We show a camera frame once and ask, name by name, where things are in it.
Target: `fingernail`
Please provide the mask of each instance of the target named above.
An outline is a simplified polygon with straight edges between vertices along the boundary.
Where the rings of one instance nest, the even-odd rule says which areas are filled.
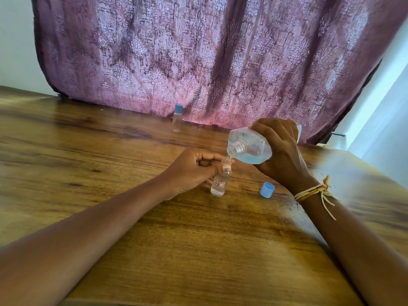
[[[229,164],[223,164],[222,165],[222,170],[224,171],[224,173],[227,173],[231,170],[231,165]]]

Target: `small glass vial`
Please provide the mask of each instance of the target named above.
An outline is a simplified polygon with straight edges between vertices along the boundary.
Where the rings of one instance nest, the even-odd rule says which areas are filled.
[[[176,106],[174,107],[173,129],[171,132],[180,133],[182,121],[183,121],[183,105],[177,103]]]
[[[221,162],[227,163],[229,165],[232,164],[230,157],[222,159]],[[223,196],[225,193],[227,182],[230,179],[230,177],[231,177],[231,171],[229,171],[228,173],[223,173],[219,176],[215,176],[214,180],[212,181],[212,185],[211,185],[211,194],[215,195],[216,197]]]

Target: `forearm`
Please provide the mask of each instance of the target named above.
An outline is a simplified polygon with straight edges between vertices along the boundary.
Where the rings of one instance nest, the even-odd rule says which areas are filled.
[[[369,305],[405,305],[406,260],[341,203],[328,199],[335,204],[326,206],[336,220],[324,209],[319,195],[309,197],[302,206],[362,296]]]
[[[160,178],[1,248],[2,304],[57,304],[141,216],[172,195]]]

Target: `blue cap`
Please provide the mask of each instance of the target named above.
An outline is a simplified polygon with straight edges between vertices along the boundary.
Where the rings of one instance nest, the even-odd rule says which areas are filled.
[[[177,103],[176,106],[174,107],[174,112],[176,114],[181,114],[183,113],[183,104]]]
[[[269,199],[272,196],[273,190],[275,190],[274,185],[272,185],[270,182],[264,182],[261,189],[261,195]]]

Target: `table surface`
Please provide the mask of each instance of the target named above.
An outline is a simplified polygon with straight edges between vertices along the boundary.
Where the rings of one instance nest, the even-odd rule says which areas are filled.
[[[0,115],[0,245],[149,180],[187,146],[227,147],[225,129],[183,123],[174,134],[170,118],[4,87]],[[343,204],[408,255],[407,190],[349,152],[300,149]],[[265,181],[276,185],[270,199],[259,195]],[[362,305],[288,191],[240,162],[223,197],[199,187],[147,213],[68,299]]]

